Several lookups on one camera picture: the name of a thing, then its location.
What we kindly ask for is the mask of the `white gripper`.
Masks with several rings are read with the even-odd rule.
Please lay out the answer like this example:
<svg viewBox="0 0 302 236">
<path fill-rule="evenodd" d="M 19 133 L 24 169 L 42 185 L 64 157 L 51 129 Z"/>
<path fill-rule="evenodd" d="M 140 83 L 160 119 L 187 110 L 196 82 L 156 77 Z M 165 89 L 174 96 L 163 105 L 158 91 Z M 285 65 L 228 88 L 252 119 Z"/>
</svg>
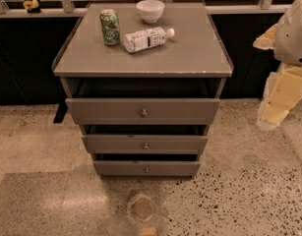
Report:
<svg viewBox="0 0 302 236">
<path fill-rule="evenodd" d="M 277 25 L 271 26 L 256 38 L 253 46 L 273 50 Z M 269 96 L 269 102 L 261 102 L 257 114 L 257 126 L 263 131 L 277 128 L 289 111 L 302 99 L 302 67 L 290 66 L 279 72 Z"/>
</svg>

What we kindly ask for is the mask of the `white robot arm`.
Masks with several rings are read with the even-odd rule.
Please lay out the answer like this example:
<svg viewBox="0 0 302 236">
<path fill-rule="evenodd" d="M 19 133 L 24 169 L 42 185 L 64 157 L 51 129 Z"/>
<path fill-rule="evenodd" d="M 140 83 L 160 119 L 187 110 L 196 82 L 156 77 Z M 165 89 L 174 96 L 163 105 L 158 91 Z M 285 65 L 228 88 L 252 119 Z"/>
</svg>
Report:
<svg viewBox="0 0 302 236">
<path fill-rule="evenodd" d="M 258 109 L 257 126 L 270 131 L 278 127 L 302 99 L 302 0 L 295 0 L 253 46 L 272 49 L 274 58 L 280 62 L 277 71 L 267 78 Z"/>
</svg>

